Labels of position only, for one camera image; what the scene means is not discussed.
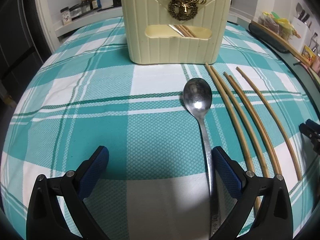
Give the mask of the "steel spoon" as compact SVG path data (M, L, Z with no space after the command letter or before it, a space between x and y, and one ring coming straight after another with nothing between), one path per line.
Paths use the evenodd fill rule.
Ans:
M207 181L210 197L210 237L219 227L218 197L212 148L204 119L212 104L212 91L208 83L199 77L187 81L183 89L183 103L189 113L197 120L201 132L204 160L206 163Z

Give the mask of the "yellow seasoning packet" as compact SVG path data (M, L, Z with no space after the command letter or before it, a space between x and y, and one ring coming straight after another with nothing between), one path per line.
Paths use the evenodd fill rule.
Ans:
M304 45L302 57L304 57L304 59L308 62L309 65L312 65L316 59L315 50L309 48L307 45Z

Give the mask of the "wooden cutting board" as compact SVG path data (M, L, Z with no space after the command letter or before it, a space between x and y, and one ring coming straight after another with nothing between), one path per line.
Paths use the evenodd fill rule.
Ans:
M274 38L275 40L277 40L277 42L279 42L283 47L285 47L295 58L297 58L300 62L302 62L303 64L305 64L307 67L311 66L311 63L309 63L307 61L306 58L304 58L299 51L297 51L293 46L291 46L291 44L289 44L289 42L285 41L281 36L279 36L278 34L276 34L274 31L268 29L267 27L255 22L255 21L251 21L251 24L258 27L259 29L261 29L262 31L264 31L265 33L267 33L269 36L271 36L272 38Z

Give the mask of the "white knife block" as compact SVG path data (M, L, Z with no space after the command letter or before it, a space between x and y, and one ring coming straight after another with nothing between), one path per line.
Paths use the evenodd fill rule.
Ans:
M289 39L291 46L295 48L300 54L303 52L304 46L309 45L311 41L311 30L310 30L310 14L308 14L302 5L298 2L296 5L296 14L293 17L291 24L299 37L292 35Z

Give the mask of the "bag of snacks basket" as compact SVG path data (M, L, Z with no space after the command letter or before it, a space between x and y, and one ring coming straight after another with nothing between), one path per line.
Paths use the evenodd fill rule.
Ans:
M280 18L272 13L263 12L258 18L258 23L275 32L285 41L288 41L293 36L301 38L287 18Z

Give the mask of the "teal plaid tablecloth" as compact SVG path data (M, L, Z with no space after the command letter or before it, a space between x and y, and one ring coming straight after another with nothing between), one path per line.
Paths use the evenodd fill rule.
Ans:
M268 101L298 158L239 67ZM305 90L269 48L228 24L217 62L259 114L289 191L293 231L311 216L319 157L299 132L318 121ZM200 64L137 65L130 61L121 17L73 34L40 68L10 121L1 159L4 212L22 236L39 174L76 169L96 148L110 153L105 173L85 204L111 239L207 239L209 203L200 130L184 108L185 83L212 79Z

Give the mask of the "cream utensil holder box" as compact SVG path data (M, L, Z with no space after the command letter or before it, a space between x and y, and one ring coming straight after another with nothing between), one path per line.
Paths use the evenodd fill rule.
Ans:
M214 63L231 0L121 0L129 56L137 64ZM171 25L187 26L197 38Z

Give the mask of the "small white label jar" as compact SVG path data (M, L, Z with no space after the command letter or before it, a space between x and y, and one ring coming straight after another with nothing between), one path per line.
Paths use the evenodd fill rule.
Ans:
M61 9L60 13L63 25L68 25L72 22L69 7L64 7L63 9Z

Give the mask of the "spice jar rack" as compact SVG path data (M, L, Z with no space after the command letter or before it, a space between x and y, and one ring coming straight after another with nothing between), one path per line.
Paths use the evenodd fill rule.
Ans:
M91 7L89 3L81 3L74 5L69 9L71 18L80 18L82 15L85 15L86 13L91 11Z

